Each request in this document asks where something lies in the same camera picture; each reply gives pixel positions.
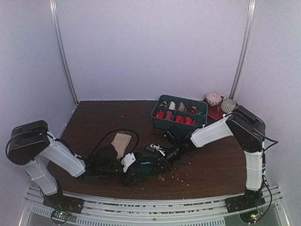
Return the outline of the dark green christmas sock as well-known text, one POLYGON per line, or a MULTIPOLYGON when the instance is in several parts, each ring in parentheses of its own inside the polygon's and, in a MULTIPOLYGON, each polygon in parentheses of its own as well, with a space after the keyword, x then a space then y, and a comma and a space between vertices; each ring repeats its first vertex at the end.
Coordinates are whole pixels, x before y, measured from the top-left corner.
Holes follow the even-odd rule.
POLYGON ((159 161, 156 157, 142 157, 136 161, 136 173, 140 176, 154 176, 159 174, 159 161))

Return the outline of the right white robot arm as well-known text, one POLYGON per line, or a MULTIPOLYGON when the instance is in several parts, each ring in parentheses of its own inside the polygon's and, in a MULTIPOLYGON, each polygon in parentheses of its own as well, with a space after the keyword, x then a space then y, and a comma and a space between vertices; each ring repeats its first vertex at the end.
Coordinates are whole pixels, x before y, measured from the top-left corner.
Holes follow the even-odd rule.
POLYGON ((259 200, 259 191, 265 175, 266 159, 265 141, 271 142, 270 146, 278 144, 265 134, 266 125, 262 119, 241 105, 236 106, 232 112, 208 125, 196 128, 194 131, 185 132, 173 125, 168 128, 164 137, 172 144, 156 158, 147 173, 150 176, 169 171, 173 163, 181 158, 184 153, 196 148, 223 139, 234 137, 246 158, 246 190, 241 197, 241 204, 250 208, 259 200))

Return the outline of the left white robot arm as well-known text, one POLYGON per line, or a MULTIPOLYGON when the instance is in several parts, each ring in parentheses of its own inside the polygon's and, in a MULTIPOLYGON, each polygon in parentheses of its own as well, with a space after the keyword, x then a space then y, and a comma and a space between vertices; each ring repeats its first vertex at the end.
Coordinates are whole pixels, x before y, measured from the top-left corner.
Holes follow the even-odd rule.
POLYGON ((6 146, 6 156, 12 163, 24 169, 57 209, 63 209, 68 204, 67 197, 63 195, 59 181, 49 173, 41 157, 83 181, 119 178, 129 184, 126 174, 142 155, 130 152, 120 157, 116 148, 116 142, 113 142, 110 147, 94 149, 84 158, 74 153, 66 141, 55 138, 48 130, 48 124, 39 120, 12 129, 6 146))

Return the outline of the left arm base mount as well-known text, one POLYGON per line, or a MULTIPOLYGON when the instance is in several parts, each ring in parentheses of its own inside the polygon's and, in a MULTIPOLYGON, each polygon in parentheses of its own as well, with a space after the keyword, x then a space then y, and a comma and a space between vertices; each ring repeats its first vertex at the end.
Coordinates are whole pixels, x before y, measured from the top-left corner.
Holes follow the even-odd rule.
POLYGON ((45 196, 43 205, 51 207, 57 211, 80 214, 84 205, 84 200, 64 195, 58 198, 49 198, 45 196))

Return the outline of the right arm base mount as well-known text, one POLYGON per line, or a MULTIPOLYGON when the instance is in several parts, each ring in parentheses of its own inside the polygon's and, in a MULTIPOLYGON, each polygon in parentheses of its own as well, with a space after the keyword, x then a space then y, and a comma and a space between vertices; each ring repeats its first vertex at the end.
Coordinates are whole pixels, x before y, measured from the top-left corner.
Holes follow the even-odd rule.
POLYGON ((258 203, 261 205, 266 203, 262 194, 244 194, 225 199, 228 213, 255 208, 258 203))

